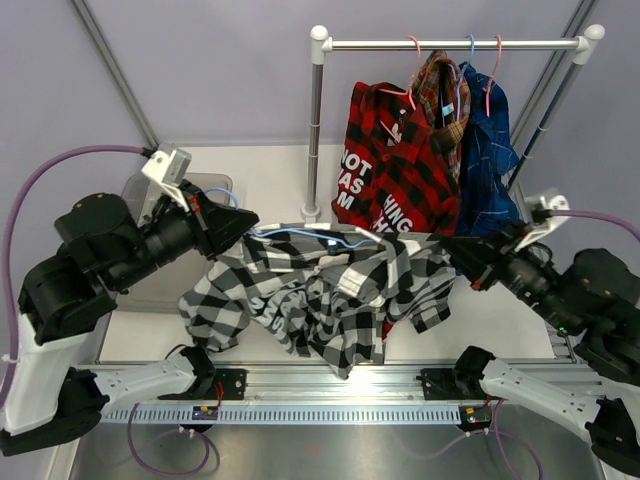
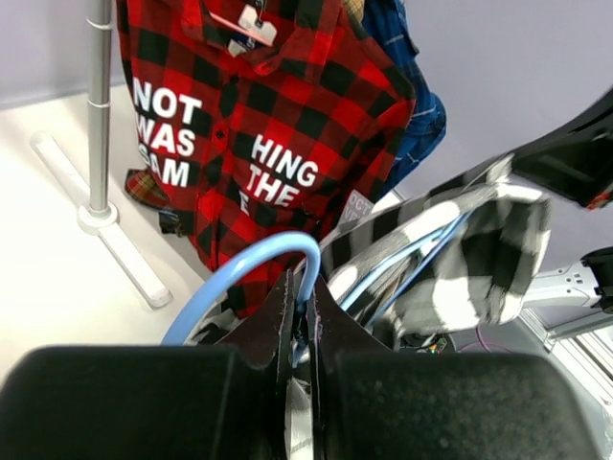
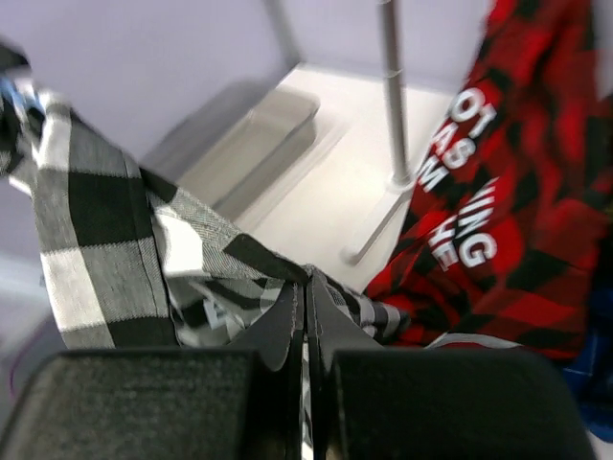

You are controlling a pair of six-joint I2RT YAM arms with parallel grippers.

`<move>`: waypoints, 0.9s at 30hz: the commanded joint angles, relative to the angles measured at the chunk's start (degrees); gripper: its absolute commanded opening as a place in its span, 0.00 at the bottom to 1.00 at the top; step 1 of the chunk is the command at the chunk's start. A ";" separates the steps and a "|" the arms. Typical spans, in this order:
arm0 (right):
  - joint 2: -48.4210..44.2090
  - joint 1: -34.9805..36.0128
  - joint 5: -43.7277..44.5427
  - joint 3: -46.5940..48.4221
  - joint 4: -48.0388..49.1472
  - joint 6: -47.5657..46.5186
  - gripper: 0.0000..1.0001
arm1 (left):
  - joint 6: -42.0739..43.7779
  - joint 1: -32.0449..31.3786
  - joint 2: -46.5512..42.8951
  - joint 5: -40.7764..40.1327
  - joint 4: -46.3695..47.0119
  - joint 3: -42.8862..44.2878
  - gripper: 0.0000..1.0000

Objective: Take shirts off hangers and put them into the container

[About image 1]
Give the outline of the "light blue wire hanger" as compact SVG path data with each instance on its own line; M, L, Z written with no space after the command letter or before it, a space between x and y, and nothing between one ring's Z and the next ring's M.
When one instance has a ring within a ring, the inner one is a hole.
M204 194L206 196L208 196L211 192L220 192L224 194L232 202L233 208L236 210L239 209L239 200L232 191L222 187L210 187L204 190ZM259 239L268 239L279 234L292 234L292 235L304 236L304 237L325 241L328 247L342 246L347 249L356 249L358 247L373 243L372 240L368 240L368 239L361 240L356 243L349 243L344 239L332 237L326 234L314 233L314 232L311 232L309 229L298 229L298 228L276 228L276 229L268 230L266 232L260 232L256 229L250 229L248 234L252 237L259 238Z

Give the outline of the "black white plaid shirt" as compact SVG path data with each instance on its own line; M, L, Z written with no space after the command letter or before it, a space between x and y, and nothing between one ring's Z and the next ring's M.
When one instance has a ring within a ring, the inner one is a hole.
M347 249L292 234L245 234L178 301L195 344L223 352L257 324L287 354L318 357L346 379L359 364L383 362L386 336L396 323L408 321L423 333L451 314L456 273L435 234L331 224L256 230L276 228L373 243Z

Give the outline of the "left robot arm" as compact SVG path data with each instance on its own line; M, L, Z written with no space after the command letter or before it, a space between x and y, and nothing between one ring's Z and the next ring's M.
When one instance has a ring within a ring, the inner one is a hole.
M162 195L138 224L118 195L98 193L57 219L62 243L25 276L18 306L18 362L4 409L4 456L76 440L109 413L167 395L208 396L216 370L201 347L113 374L74 365L115 295L189 251L207 259L258 223L256 213L211 201L183 181L179 204Z

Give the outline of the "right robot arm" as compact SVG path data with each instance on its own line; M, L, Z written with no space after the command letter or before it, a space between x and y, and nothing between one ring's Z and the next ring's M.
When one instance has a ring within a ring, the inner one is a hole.
M572 432L595 456L639 474L639 279L606 249L579 251L558 273L514 225L488 237L448 237L444 249L476 291L502 284L561 336L577 336L575 354L599 375L605 394L579 397L514 369L476 346L458 358L448 383L466 397L516 402Z

